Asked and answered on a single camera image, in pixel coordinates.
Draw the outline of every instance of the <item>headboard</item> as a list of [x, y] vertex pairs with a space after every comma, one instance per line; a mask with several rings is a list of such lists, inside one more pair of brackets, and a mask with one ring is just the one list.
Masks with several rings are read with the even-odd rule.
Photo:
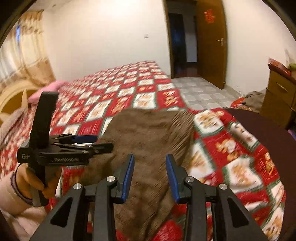
[[0, 126], [20, 107], [28, 107], [28, 97], [35, 93], [40, 86], [30, 80], [23, 79], [7, 86], [0, 95]]

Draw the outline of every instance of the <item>bedspread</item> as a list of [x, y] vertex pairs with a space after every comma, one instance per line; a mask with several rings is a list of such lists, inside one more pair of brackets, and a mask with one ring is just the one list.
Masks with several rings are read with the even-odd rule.
[[[99, 71], [64, 85], [59, 92], [51, 135], [102, 136], [112, 117], [130, 107], [186, 109], [179, 90], [154, 61]], [[0, 178], [15, 168], [17, 149], [29, 137], [35, 110], [33, 106], [10, 131], [11, 140], [0, 153]], [[227, 111], [214, 109], [193, 113], [196, 131], [189, 175], [206, 184], [228, 184], [269, 239], [276, 240], [281, 230], [285, 192], [268, 151]], [[63, 169], [61, 195], [79, 181], [83, 170], [82, 166]], [[56, 199], [50, 200], [47, 209], [51, 210], [56, 202]], [[209, 207], [207, 211], [210, 238]], [[153, 241], [181, 240], [185, 212], [185, 205], [175, 205], [169, 221], [162, 225]], [[126, 240], [119, 230], [117, 236], [119, 240]]]

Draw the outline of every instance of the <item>pink pillow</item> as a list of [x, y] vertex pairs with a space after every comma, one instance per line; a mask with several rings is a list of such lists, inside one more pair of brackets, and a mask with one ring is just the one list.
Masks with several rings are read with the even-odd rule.
[[49, 85], [41, 88], [40, 90], [36, 91], [33, 95], [31, 95], [28, 99], [28, 103], [38, 104], [39, 98], [43, 91], [47, 91], [47, 92], [58, 91], [59, 88], [61, 88], [61, 86], [64, 85], [65, 83], [66, 81], [63, 81], [63, 80], [56, 80], [55, 82], [50, 83]]

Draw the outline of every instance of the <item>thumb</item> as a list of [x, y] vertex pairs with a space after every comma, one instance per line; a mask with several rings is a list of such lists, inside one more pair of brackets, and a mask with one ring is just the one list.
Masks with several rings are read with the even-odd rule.
[[36, 177], [36, 175], [29, 169], [26, 168], [24, 173], [24, 179], [27, 183], [29, 183], [32, 187], [36, 188], [37, 190], [43, 190], [44, 184], [42, 181]]

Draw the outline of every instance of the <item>red paper sticker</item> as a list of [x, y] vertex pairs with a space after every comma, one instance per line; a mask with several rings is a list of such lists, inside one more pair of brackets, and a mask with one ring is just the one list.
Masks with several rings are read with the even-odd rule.
[[213, 15], [213, 9], [209, 9], [208, 11], [204, 12], [205, 20], [207, 23], [214, 23], [216, 16]]

